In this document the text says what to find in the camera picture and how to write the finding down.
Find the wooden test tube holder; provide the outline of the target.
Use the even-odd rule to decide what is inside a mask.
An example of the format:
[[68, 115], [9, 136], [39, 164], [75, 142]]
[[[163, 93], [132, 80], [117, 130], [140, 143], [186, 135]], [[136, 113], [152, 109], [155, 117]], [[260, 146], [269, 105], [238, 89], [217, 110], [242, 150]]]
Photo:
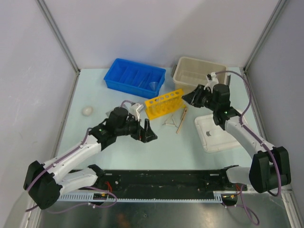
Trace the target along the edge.
[[180, 124], [178, 126], [177, 131], [176, 131], [176, 134], [178, 134], [180, 132], [181, 128], [182, 128], [182, 125], [183, 125], [183, 122], [184, 122], [184, 119], [185, 119], [185, 116], [186, 116], [187, 112], [188, 112], [188, 108], [185, 107], [184, 110], [183, 110], [181, 119], [180, 119]]

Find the clear glass funnel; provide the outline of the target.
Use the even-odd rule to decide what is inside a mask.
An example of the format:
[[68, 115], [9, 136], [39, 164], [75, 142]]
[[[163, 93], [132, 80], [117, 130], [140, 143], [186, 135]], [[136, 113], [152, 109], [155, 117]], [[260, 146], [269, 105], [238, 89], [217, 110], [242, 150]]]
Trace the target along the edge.
[[150, 88], [152, 91], [156, 92], [156, 91], [159, 90], [159, 83], [158, 83], [158, 82], [150, 82], [150, 83], [149, 83], [149, 88]]

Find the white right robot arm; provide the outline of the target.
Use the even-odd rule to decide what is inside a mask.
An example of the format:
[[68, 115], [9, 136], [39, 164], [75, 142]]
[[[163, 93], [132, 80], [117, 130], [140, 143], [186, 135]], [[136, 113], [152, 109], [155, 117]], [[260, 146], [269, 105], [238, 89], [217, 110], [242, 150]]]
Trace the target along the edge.
[[215, 125], [232, 135], [252, 159], [250, 167], [234, 165], [224, 168], [226, 174], [219, 178], [223, 190], [231, 190], [239, 183], [251, 185], [258, 193], [264, 193], [273, 189], [280, 191], [291, 183], [287, 149], [269, 143], [243, 122], [242, 114], [231, 106], [229, 86], [217, 84], [212, 89], [205, 89], [198, 85], [182, 99], [196, 108], [210, 109]]

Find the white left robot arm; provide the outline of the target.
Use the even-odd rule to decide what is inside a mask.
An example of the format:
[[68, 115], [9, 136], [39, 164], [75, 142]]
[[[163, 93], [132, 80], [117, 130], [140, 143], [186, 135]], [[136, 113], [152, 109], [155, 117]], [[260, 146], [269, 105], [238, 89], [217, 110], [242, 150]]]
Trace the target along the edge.
[[105, 184], [105, 172], [96, 164], [83, 170], [72, 170], [91, 156], [116, 142], [119, 136], [130, 136], [142, 143], [158, 137], [150, 126], [149, 119], [141, 126], [139, 120], [123, 107], [116, 107], [95, 127], [88, 128], [79, 145], [49, 161], [32, 162], [27, 170], [24, 190], [40, 209], [50, 208], [61, 195], [80, 188], [101, 189]]

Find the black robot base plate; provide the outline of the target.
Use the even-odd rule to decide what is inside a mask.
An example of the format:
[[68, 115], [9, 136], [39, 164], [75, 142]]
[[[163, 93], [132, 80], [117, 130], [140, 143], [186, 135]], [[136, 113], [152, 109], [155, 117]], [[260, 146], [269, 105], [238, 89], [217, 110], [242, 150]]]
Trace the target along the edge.
[[185, 170], [185, 171], [143, 171], [143, 170], [104, 170], [93, 184], [98, 189], [115, 192], [142, 191], [171, 193], [182, 190], [231, 191], [241, 187], [240, 183], [228, 180], [225, 169], [221, 170]]

